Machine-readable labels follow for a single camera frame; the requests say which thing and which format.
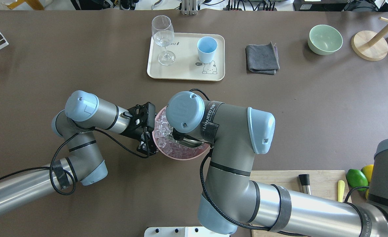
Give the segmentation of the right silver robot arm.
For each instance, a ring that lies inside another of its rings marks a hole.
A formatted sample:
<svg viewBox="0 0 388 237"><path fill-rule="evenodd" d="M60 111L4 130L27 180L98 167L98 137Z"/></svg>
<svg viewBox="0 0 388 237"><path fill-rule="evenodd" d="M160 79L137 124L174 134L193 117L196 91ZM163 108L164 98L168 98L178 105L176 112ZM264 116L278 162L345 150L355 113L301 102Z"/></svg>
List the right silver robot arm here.
<svg viewBox="0 0 388 237"><path fill-rule="evenodd" d="M189 91L168 102L168 122L178 132L211 144L198 219L207 229L233 234L237 227L312 237L388 237L388 139L381 141L367 202L350 204L250 180L256 154L269 151L271 113Z"/></svg>

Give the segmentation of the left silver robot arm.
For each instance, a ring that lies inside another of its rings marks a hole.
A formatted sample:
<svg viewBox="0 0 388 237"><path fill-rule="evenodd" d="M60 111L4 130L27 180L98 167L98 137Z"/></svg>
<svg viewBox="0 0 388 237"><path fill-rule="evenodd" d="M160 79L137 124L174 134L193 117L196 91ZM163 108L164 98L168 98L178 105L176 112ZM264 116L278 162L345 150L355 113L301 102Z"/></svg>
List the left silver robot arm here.
<svg viewBox="0 0 388 237"><path fill-rule="evenodd" d="M94 131L113 132L139 142L133 155L156 153L153 142L156 107L147 102L124 109L93 93L75 91L65 109L52 120L52 130L64 139L45 166L16 171L0 178L0 216L50 193L70 195L75 184L96 183L108 175Z"/></svg>

